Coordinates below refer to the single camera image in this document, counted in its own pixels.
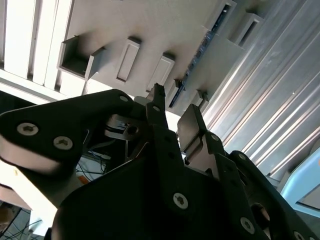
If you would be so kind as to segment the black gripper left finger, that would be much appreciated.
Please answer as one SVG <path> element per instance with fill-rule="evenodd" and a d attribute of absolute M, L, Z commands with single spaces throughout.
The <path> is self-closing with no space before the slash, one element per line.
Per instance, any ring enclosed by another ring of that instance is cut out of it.
<path fill-rule="evenodd" d="M 165 90 L 155 84 L 142 105 L 118 89 L 7 111 L 0 116 L 0 182 L 33 210 L 56 215 L 76 190 L 82 154 L 109 139 L 132 141 L 132 162 L 151 160 L 160 185 L 180 184 L 183 164 L 165 114 Z M 125 152 L 111 145 L 112 161 Z"/>

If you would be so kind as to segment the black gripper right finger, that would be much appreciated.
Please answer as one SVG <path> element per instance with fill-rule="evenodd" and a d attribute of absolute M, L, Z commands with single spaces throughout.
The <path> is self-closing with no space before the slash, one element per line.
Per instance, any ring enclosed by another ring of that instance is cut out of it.
<path fill-rule="evenodd" d="M 212 177 L 221 203 L 219 231 L 227 240 L 316 240 L 274 186 L 241 151 L 226 152 L 207 130 L 198 106 L 190 104 L 178 121 L 186 165 Z"/>

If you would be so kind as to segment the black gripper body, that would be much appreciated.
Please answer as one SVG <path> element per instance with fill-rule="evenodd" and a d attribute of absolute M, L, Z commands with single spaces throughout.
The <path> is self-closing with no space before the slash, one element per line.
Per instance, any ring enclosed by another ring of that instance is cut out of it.
<path fill-rule="evenodd" d="M 160 184 L 151 160 L 125 166 L 83 186 L 58 208 L 47 240 L 248 240 L 244 210 L 232 202 L 235 165 L 216 154 L 219 179 L 183 167 Z"/>

